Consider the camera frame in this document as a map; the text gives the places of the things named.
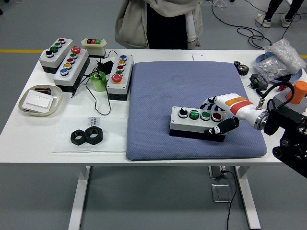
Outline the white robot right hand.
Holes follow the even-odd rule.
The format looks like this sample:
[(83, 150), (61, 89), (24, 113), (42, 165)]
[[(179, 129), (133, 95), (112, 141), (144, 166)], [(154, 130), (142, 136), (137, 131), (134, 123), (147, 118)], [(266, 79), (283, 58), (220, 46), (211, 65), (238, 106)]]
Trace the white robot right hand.
[(200, 109), (203, 109), (206, 105), (213, 104), (221, 110), (225, 110), (233, 117), (228, 118), (213, 128), (204, 131), (205, 134), (221, 135), (227, 133), (237, 128), (240, 120), (246, 120), (253, 128), (259, 129), (259, 115), (263, 112), (263, 110), (257, 110), (256, 105), (250, 102), (248, 99), (236, 93), (215, 96), (206, 99), (200, 106)]

